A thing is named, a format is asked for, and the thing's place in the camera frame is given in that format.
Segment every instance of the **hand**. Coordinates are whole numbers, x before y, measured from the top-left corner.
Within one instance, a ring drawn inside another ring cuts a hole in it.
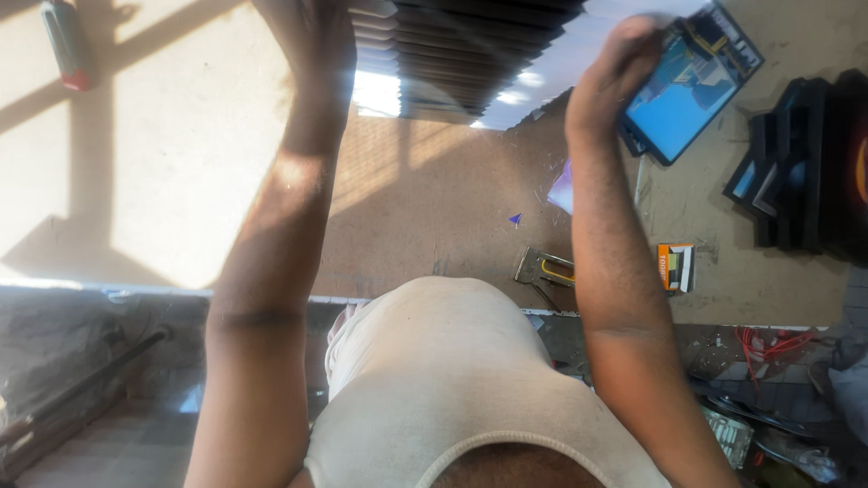
[[[304,97],[349,102],[356,43],[347,0],[253,0]]]
[[[662,30],[653,16],[632,16],[606,39],[600,56],[585,70],[567,106],[567,142],[600,141],[615,134],[630,103],[661,57]]]

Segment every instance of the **workbench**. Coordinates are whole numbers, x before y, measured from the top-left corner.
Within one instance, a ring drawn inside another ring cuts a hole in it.
[[[638,179],[649,245],[697,245],[695,290],[670,300],[676,322],[834,326],[846,264],[755,248],[753,223],[720,191],[747,149],[747,117],[789,80],[868,68],[868,4],[726,8],[766,64],[671,168],[648,157],[637,178],[625,158],[631,194]],[[22,74],[0,86],[0,282],[208,288],[292,105],[286,61],[241,0],[80,11],[104,78],[83,94],[58,86],[36,7],[0,11],[0,62]],[[351,116],[313,293],[374,298],[439,274],[545,307],[512,277],[525,246],[571,256],[569,216],[546,202],[568,157],[563,102],[502,133]],[[570,290],[553,297],[575,310]]]

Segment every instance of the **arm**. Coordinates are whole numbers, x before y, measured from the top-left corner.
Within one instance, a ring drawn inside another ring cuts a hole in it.
[[[309,483],[302,471],[309,435],[305,309],[332,200],[355,45],[339,0],[264,0],[257,7],[289,59],[298,92],[214,288],[207,387],[187,488]]]
[[[674,484],[738,481],[705,421],[675,350],[672,313],[630,199],[615,128],[660,59],[650,17],[609,36],[573,90],[566,136],[573,160],[575,298],[597,393]]]

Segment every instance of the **white tank top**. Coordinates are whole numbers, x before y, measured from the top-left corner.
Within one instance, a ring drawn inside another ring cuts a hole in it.
[[[609,488],[670,487],[483,281],[431,276],[379,297],[344,324],[325,362],[330,402],[305,458],[317,488],[425,488],[465,452],[501,442],[554,449]]]

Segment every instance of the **red cable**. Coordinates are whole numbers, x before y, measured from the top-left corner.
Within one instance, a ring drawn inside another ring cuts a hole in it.
[[[813,333],[802,333],[790,339],[779,340],[777,344],[771,347],[755,347],[753,339],[757,337],[757,333],[750,327],[736,327],[735,338],[741,343],[741,351],[745,354],[747,361],[747,371],[750,372],[753,387],[757,393],[760,392],[760,384],[757,382],[756,373],[753,371],[751,364],[751,353],[759,357],[760,362],[766,363],[778,357],[782,353],[791,351],[797,347],[804,346],[809,340],[813,339]]]

